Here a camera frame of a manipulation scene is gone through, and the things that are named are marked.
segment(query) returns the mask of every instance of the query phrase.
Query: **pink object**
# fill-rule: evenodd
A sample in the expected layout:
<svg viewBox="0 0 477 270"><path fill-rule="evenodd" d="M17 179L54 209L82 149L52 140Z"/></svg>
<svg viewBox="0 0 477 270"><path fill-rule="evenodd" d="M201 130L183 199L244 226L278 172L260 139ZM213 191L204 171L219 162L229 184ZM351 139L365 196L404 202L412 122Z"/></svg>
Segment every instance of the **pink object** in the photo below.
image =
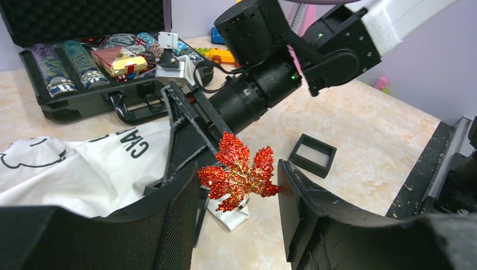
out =
<svg viewBox="0 0 477 270"><path fill-rule="evenodd" d="M386 88L386 86L388 85L389 83L389 78L386 77L386 76L381 76L379 77L379 79L377 80L376 84L374 85L374 88L378 89L378 90L383 90L384 88Z"/></svg>
<svg viewBox="0 0 477 270"><path fill-rule="evenodd" d="M290 15L288 16L288 18L290 18L291 15L293 14L293 9L294 7L291 8ZM316 21L316 5L308 4L305 10L305 14L303 16L304 17L301 21L301 25L297 33L299 37L303 36L303 34L305 34L305 31ZM290 46L288 46L288 50L290 51L291 57L293 57L296 69L298 70L298 72L301 73L302 69L300 67L300 62L296 58L295 52Z"/></svg>

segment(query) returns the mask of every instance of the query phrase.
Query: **marble table surface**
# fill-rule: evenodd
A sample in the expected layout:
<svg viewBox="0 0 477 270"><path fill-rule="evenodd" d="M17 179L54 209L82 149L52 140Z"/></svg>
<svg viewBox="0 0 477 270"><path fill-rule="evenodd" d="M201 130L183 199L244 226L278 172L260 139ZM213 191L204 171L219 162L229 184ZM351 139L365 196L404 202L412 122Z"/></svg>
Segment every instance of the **marble table surface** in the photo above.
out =
<svg viewBox="0 0 477 270"><path fill-rule="evenodd" d="M193 47L212 46L207 37L187 42ZM219 87L224 77L216 69L208 88ZM20 138L84 141L128 127L114 112L70 124L51 123L36 102L25 70L0 73L0 89L0 149ZM238 136L252 153L270 146L276 160L287 159L302 133L335 146L326 179L307 175L342 199L385 215L439 122L357 80L323 90L313 98L304 81ZM278 197L253 195L248 206L251 217L233 232L206 215L191 269L290 269L285 261Z"/></svg>

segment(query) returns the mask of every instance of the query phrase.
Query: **maple leaf brooch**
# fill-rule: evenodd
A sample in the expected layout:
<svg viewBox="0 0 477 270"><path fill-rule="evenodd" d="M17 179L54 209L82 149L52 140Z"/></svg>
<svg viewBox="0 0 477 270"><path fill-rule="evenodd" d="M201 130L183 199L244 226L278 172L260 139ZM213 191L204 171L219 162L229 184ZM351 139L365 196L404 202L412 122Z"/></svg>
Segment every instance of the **maple leaf brooch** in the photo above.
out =
<svg viewBox="0 0 477 270"><path fill-rule="evenodd" d="M251 193L270 197L280 192L280 188L270 181L273 176L273 151L269 146L256 153L249 167L249 148L232 133L224 132L215 158L227 168L207 166L198 171L200 183L210 188L211 199L230 195L215 211L241 210L248 203Z"/></svg>

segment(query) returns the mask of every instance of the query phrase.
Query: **white small box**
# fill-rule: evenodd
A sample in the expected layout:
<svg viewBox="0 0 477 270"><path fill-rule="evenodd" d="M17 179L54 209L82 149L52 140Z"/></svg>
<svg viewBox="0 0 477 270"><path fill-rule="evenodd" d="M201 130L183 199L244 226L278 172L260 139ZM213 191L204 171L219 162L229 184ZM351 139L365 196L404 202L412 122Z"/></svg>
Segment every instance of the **white small box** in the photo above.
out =
<svg viewBox="0 0 477 270"><path fill-rule="evenodd" d="M180 87L186 87L188 85L195 86L195 65L190 60L189 56L182 55L177 57L177 60L179 61L179 68L161 67L158 65L156 67L156 78L164 85L175 82ZM197 79L199 80L199 83L202 84L200 77L197 77Z"/></svg>
<svg viewBox="0 0 477 270"><path fill-rule="evenodd" d="M169 32L159 32L157 35L157 41L159 42L159 46L164 49L177 49L177 42L179 37L176 33L169 33Z"/></svg>

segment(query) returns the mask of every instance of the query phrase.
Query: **poker chip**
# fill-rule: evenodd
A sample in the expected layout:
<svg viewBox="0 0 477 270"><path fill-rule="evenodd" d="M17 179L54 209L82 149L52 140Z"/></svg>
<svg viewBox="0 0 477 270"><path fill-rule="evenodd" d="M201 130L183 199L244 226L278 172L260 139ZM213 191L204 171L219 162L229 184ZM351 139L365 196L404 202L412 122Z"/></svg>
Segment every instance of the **poker chip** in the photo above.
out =
<svg viewBox="0 0 477 270"><path fill-rule="evenodd" d="M150 50L151 46L154 44L154 43L157 43L159 44L158 40L155 39L153 36L149 35L148 33L146 32L142 32L142 33L139 33L139 35L137 35L137 37L141 40L143 40L146 44L145 44L145 47L146 47L146 50Z"/></svg>
<svg viewBox="0 0 477 270"><path fill-rule="evenodd" d="M46 88L48 89L48 91L55 87L55 86L58 86L60 84L72 84L74 85L73 81L70 80L70 79L66 79L66 78L63 78L63 77L56 77L56 78L53 78L50 83L46 86Z"/></svg>
<svg viewBox="0 0 477 270"><path fill-rule="evenodd" d="M57 97L59 95L71 94L78 91L72 84L60 84L51 88L48 92L51 97Z"/></svg>
<svg viewBox="0 0 477 270"><path fill-rule="evenodd" d="M129 46L127 48L128 48L128 50L132 51L136 55L141 55L141 54L146 52L146 48L143 47L143 46L140 46L140 45L132 45L132 46Z"/></svg>
<svg viewBox="0 0 477 270"><path fill-rule="evenodd" d="M45 44L35 44L31 53L48 91L60 84L74 86L71 76L66 72L54 48Z"/></svg>
<svg viewBox="0 0 477 270"><path fill-rule="evenodd" d="M114 46L131 46L134 45L136 36L133 34L114 34L109 36L108 41Z"/></svg>
<svg viewBox="0 0 477 270"><path fill-rule="evenodd" d="M86 89L109 84L108 79L100 72L93 58L81 43L69 40L63 44L62 48Z"/></svg>
<svg viewBox="0 0 477 270"><path fill-rule="evenodd" d="M159 62L161 56L163 55L164 53L164 48L161 48L159 46L159 43L153 43L151 44L151 46L149 47L149 51L152 52L152 54L154 55L154 57L156 58L156 61Z"/></svg>
<svg viewBox="0 0 477 270"><path fill-rule="evenodd" d="M109 80L103 75L103 73L97 70L84 73L80 80L86 89L92 89L109 84Z"/></svg>
<svg viewBox="0 0 477 270"><path fill-rule="evenodd" d="M189 45L185 44L180 40L177 42L177 49L174 50L174 53L177 56L187 55L194 65L205 61L202 55L198 54Z"/></svg>
<svg viewBox="0 0 477 270"><path fill-rule="evenodd" d="M146 58L147 62L154 62L156 58L151 51L145 51L142 55Z"/></svg>

